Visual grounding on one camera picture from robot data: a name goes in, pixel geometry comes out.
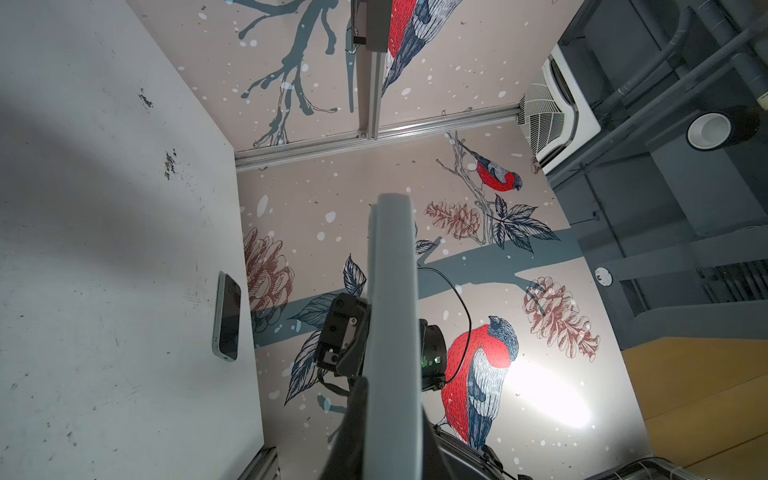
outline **pipe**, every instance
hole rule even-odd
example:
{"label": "pipe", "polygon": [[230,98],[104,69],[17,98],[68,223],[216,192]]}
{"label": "pipe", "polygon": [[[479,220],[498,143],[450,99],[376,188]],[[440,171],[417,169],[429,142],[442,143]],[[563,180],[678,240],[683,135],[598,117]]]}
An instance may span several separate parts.
{"label": "pipe", "polygon": [[[664,45],[669,43],[670,38],[669,35],[667,35],[667,33],[661,27],[661,25],[659,25],[659,21],[656,19],[656,15],[654,15],[654,13],[650,10],[650,7],[648,7],[647,0],[630,0],[630,3],[634,7],[634,10],[637,12],[637,14],[640,16],[640,19],[645,24],[645,28],[648,29],[650,36],[654,38],[656,45],[658,45],[659,49],[661,50]],[[684,77],[690,71],[682,58],[679,60],[678,65],[674,70],[679,78]]]}
{"label": "pipe", "polygon": [[[694,0],[694,10],[720,46],[725,45],[736,36],[733,26],[728,22],[720,7],[717,6],[717,2]],[[730,60],[757,99],[760,107],[763,110],[768,110],[768,76],[766,76],[764,65],[747,53],[747,48],[736,51]]]}
{"label": "pipe", "polygon": [[[757,10],[750,0],[720,0],[720,4],[739,25],[739,28],[746,27],[750,24],[750,20],[757,16]],[[768,65],[768,37],[762,36],[753,39],[752,46],[760,60]]]}
{"label": "pipe", "polygon": [[690,23],[694,18],[694,12],[690,7],[683,8],[680,12],[680,21],[678,22],[677,30],[674,32],[672,39],[669,40],[666,46],[661,49],[656,56],[646,63],[638,73],[627,80],[621,85],[614,93],[606,98],[595,110],[595,116],[602,120],[605,119],[617,105],[621,102],[622,97],[629,94],[635,89],[643,80],[659,67],[665,60],[667,60],[673,53],[682,48],[686,35],[690,28]]}
{"label": "pipe", "polygon": [[[731,71],[732,68],[733,68],[733,65],[730,62],[726,63],[725,65],[722,65],[715,72],[713,72],[709,77],[703,79],[701,83],[691,88],[689,91],[685,92],[681,96],[675,98],[669,104],[665,105],[663,109],[659,110],[658,114],[654,115],[654,119],[652,121],[647,121],[643,123],[637,128],[637,130],[633,131],[626,138],[620,140],[613,147],[619,147],[620,145],[628,144],[637,140],[638,137],[644,134],[649,128],[653,127],[658,121],[668,117],[670,114],[675,112],[678,108],[680,108],[681,105],[686,104],[687,102],[693,100],[695,97],[700,95],[701,92],[707,90],[713,84],[717,83],[722,77],[724,77],[729,71]],[[594,168],[599,168],[605,164],[608,164],[609,162],[613,162],[613,161],[597,162],[598,158],[599,156],[595,157],[595,159],[588,166],[585,166],[584,168],[579,169],[576,173],[574,173],[570,177],[566,178],[559,184],[552,187],[552,190],[560,190],[562,187],[565,187],[575,179],[579,178],[582,174],[589,173]]]}
{"label": "pipe", "polygon": [[599,141],[594,142],[591,147],[584,150],[581,154],[568,157],[562,164],[558,165],[555,170],[553,170],[556,173],[548,177],[550,184],[557,184],[558,180],[562,181],[567,178],[570,174],[569,170],[573,168],[574,165],[590,164],[595,158],[610,150],[616,142],[628,136],[632,128],[645,119],[649,113],[653,113],[657,107],[671,100],[674,95],[678,94],[680,90],[685,89],[688,84],[695,82],[703,73],[707,72],[722,60],[725,60],[730,54],[741,48],[752,37],[763,31],[766,26],[768,26],[768,13],[762,14],[752,25],[739,33],[733,40],[729,41],[723,47],[720,47],[718,51],[714,52],[706,60],[702,61],[691,70],[688,75],[682,77],[675,82],[674,85],[648,102],[634,115],[624,121],[624,123],[608,132]]}

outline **gray panel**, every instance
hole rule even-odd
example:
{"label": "gray panel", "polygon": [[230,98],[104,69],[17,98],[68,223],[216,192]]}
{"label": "gray panel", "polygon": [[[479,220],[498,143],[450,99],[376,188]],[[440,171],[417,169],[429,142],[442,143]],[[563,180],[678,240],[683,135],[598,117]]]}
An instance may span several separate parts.
{"label": "gray panel", "polygon": [[730,265],[768,258],[768,225],[642,253],[603,264],[615,280]]}
{"label": "gray panel", "polygon": [[584,35],[614,89],[659,52],[628,0],[602,2],[585,25]]}
{"label": "gray panel", "polygon": [[766,216],[725,150],[696,151],[679,136],[651,156],[699,235]]}
{"label": "gray panel", "polygon": [[768,300],[670,306],[643,312],[631,322],[622,349],[665,336],[768,339]]}

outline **wooden surface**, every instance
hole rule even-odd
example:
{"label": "wooden surface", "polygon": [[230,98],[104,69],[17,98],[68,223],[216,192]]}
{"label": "wooden surface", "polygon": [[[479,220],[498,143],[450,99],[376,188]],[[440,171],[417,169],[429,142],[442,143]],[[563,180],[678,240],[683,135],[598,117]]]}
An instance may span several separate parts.
{"label": "wooden surface", "polygon": [[703,460],[688,467],[701,478],[727,480],[755,480],[765,478],[765,457],[768,453],[768,434]]}
{"label": "wooden surface", "polygon": [[705,478],[756,468],[768,452],[768,341],[665,338],[623,355],[657,455]]}

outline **wall mural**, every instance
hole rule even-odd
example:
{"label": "wall mural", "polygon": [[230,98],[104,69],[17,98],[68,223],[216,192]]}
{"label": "wall mural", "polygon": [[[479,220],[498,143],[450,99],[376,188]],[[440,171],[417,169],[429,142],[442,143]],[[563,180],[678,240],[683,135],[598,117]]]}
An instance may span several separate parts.
{"label": "wall mural", "polygon": [[531,333],[540,339],[547,338],[547,346],[555,342],[565,355],[572,359],[581,352],[594,362],[600,346],[600,336],[592,336],[589,319],[577,318],[578,306],[565,285],[552,281],[552,277],[539,277],[525,290],[523,310],[533,323]]}
{"label": "wall mural", "polygon": [[[307,0],[292,0],[283,5],[268,5],[261,2],[255,2],[254,0],[234,1],[240,5],[251,7],[264,13],[264,15],[253,20],[243,30],[237,32],[237,37],[240,40],[244,40],[262,20],[280,15],[297,13],[299,7]],[[261,87],[263,90],[266,90],[273,82],[276,82],[277,85],[278,96],[276,115],[270,122],[269,131],[253,142],[253,148],[288,143],[286,122],[288,121],[288,116],[291,113],[291,106],[293,105],[293,92],[296,92],[296,100],[299,102],[299,108],[305,115],[314,115],[315,112],[318,111],[330,114],[339,111],[336,107],[319,108],[315,106],[309,98],[306,97],[304,87],[301,84],[301,72],[309,69],[309,67],[303,63],[304,53],[307,45],[310,43],[312,31],[318,23],[322,23],[328,38],[326,55],[333,55],[336,50],[336,34],[328,23],[328,11],[334,9],[338,4],[339,0],[309,0],[309,3],[306,5],[301,16],[299,26],[296,29],[296,37],[294,38],[293,46],[288,51],[288,54],[283,57],[283,66],[264,75],[262,78],[259,78],[242,93],[241,97],[248,99],[250,92],[256,87]],[[351,25],[352,23],[350,19],[346,32],[346,70],[349,79],[347,89],[349,91],[350,113],[355,111],[352,82],[355,71],[355,54],[352,45]]]}
{"label": "wall mural", "polygon": [[507,320],[489,316],[489,325],[472,330],[472,338],[463,333],[448,350],[446,378],[456,373],[467,341],[469,362],[458,371],[456,379],[441,393],[445,417],[438,425],[450,425],[458,436],[474,449],[485,445],[493,420],[502,403],[502,387],[507,370],[518,358],[518,337]]}
{"label": "wall mural", "polygon": [[[313,354],[331,300],[365,296],[368,204],[385,191],[411,196],[419,265],[451,279],[474,320],[470,336],[462,310],[449,306],[450,286],[419,274],[420,316],[445,334],[449,378],[471,338],[455,381],[424,394],[431,421],[473,448],[492,445],[508,469],[554,478],[572,478],[570,467],[584,476],[609,468],[636,456],[630,448],[650,451],[568,222],[545,177],[517,153],[530,150],[516,125],[496,128],[506,130],[453,131],[239,175],[265,436],[286,478],[318,475],[346,412],[346,400],[318,383]],[[592,320],[553,277],[577,286]],[[593,330],[608,335],[602,361]],[[555,344],[565,356],[549,356]],[[609,394],[579,392],[608,378]]]}
{"label": "wall mural", "polygon": [[431,42],[462,0],[394,0],[384,87],[400,78],[425,45]]}
{"label": "wall mural", "polygon": [[[128,3],[235,151],[359,130],[353,4]],[[382,125],[516,102],[580,4],[395,0]]]}

